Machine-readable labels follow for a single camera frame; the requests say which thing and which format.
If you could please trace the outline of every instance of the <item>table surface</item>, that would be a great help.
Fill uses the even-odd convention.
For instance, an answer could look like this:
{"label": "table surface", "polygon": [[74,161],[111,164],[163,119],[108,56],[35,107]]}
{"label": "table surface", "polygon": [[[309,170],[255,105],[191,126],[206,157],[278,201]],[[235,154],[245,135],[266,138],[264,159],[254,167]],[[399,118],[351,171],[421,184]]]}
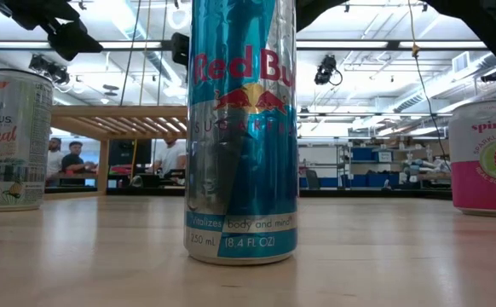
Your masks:
{"label": "table surface", "polygon": [[183,198],[101,197],[0,213],[0,306],[496,307],[496,217],[450,201],[300,199],[293,258],[199,263]]}

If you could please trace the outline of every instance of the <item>spindrift can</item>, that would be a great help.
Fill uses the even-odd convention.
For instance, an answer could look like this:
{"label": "spindrift can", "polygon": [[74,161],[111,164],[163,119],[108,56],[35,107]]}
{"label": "spindrift can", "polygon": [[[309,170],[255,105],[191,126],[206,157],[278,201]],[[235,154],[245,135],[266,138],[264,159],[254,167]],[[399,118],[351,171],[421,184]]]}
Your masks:
{"label": "spindrift can", "polygon": [[48,79],[0,69],[0,211],[40,206],[52,101]]}
{"label": "spindrift can", "polygon": [[297,245],[293,0],[195,0],[185,247],[265,264]]}
{"label": "spindrift can", "polygon": [[449,122],[453,202],[466,214],[496,215],[496,101],[459,107]]}

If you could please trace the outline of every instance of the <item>energy drink can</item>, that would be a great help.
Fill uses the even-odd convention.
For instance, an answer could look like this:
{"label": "energy drink can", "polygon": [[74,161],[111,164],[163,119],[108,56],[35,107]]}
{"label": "energy drink can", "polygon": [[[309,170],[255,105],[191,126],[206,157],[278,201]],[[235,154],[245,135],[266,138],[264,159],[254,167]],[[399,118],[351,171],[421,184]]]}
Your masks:
{"label": "energy drink can", "polygon": [[297,245],[293,0],[195,0],[184,245],[266,264]]}
{"label": "energy drink can", "polygon": [[0,211],[40,206],[52,102],[48,79],[0,69]]}

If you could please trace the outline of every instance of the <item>red bull logo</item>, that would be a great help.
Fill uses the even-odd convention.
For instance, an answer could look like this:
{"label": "red bull logo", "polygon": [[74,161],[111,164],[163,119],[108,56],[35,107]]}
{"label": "red bull logo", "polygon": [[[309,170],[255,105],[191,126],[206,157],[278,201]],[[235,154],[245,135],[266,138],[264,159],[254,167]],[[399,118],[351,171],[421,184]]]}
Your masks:
{"label": "red bull logo", "polygon": [[259,99],[257,99],[257,108],[261,108],[263,110],[274,110],[277,109],[281,113],[285,114],[285,96],[282,96],[283,100],[278,98],[275,94],[271,93],[268,90],[265,90],[265,92],[259,96]]}
{"label": "red bull logo", "polygon": [[265,90],[260,84],[245,84],[240,89],[233,90],[223,96],[220,96],[220,91],[217,90],[214,109],[242,108],[252,114],[278,110],[286,114],[286,102],[286,96],[282,96],[280,99],[270,90]]}
{"label": "red bull logo", "polygon": [[223,96],[220,96],[220,91],[216,90],[216,102],[215,110],[225,107],[251,107],[250,99],[243,89],[236,89]]}

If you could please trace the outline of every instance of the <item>person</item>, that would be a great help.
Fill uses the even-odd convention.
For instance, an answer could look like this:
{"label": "person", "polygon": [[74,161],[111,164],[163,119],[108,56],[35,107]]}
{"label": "person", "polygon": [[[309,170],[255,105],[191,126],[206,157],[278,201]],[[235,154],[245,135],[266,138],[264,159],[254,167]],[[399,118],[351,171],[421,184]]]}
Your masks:
{"label": "person", "polygon": [[[84,145],[81,142],[74,141],[71,142],[68,147],[70,148],[70,153],[62,158],[62,171],[66,174],[83,174],[87,171],[93,171],[96,168],[93,162],[84,162],[79,155],[81,154],[81,148]],[[64,180],[63,183],[68,185],[84,185],[84,179],[68,179]]]}
{"label": "person", "polygon": [[157,155],[152,166],[146,170],[147,173],[154,173],[160,168],[162,174],[165,175],[169,171],[183,170],[186,167],[186,148],[176,141],[177,139],[174,137],[166,136],[164,138],[166,148]]}
{"label": "person", "polygon": [[58,185],[58,180],[53,176],[62,170],[62,158],[64,154],[61,153],[61,139],[52,137],[49,140],[49,151],[47,153],[47,186],[55,187]]}

